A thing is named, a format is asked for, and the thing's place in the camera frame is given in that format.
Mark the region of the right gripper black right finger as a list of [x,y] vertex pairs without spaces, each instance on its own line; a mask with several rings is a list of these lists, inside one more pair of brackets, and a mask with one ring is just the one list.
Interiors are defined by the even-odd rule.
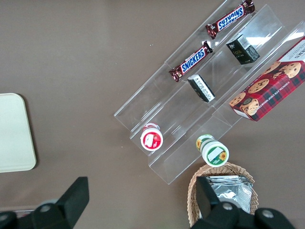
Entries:
[[239,208],[229,202],[221,202],[205,177],[196,179],[196,201],[202,218],[193,229],[234,229],[239,220]]

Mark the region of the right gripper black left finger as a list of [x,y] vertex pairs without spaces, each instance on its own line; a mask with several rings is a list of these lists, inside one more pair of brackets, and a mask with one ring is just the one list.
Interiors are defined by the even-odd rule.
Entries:
[[57,200],[31,213],[34,229],[72,229],[89,202],[87,177],[79,177]]

